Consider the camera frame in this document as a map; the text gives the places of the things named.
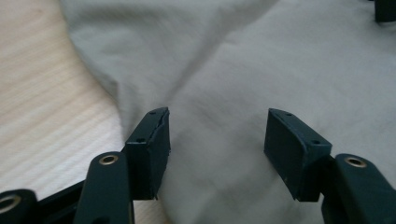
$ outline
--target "gray cloth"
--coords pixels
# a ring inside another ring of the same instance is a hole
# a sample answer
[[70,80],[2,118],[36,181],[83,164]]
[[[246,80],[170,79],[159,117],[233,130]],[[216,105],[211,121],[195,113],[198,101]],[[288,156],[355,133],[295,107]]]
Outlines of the gray cloth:
[[173,223],[321,223],[263,154],[287,110],[395,186],[396,27],[363,0],[63,0],[79,56],[117,100],[123,136],[169,106],[160,191]]

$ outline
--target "wood grain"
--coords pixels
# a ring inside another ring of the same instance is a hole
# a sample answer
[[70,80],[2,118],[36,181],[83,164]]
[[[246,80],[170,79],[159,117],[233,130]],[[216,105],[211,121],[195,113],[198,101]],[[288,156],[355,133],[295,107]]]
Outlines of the wood grain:
[[[59,3],[0,3],[0,192],[45,198],[84,179],[96,155],[121,150],[113,99],[67,37]],[[134,203],[136,223],[164,223],[158,202]]]

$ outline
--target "wrinkled fabric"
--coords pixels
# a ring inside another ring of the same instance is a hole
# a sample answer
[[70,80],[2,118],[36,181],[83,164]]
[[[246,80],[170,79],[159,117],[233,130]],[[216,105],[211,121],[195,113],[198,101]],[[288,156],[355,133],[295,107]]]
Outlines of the wrinkled fabric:
[[362,0],[63,0],[69,35],[126,138],[169,106],[160,198],[173,223],[322,223],[263,154],[289,111],[396,185],[396,26]]

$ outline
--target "metal ring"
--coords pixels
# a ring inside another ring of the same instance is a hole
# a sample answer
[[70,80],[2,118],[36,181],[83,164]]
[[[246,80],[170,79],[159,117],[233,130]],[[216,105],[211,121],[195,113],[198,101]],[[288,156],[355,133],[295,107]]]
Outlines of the metal ring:
[[358,167],[358,168],[364,168],[367,166],[367,163],[359,160],[358,158],[355,157],[346,157],[345,158],[346,163],[348,163],[349,165]]
[[109,165],[109,164],[113,164],[118,159],[119,159],[119,157],[116,155],[108,155],[108,156],[102,157],[99,160],[99,163],[101,163],[102,165]]
[[8,200],[12,200],[12,203],[8,204],[5,207],[0,207],[0,214],[8,212],[9,210],[11,210],[14,207],[16,207],[21,202],[21,196],[16,195],[16,194],[8,195],[8,196],[0,199],[0,203],[8,201]]

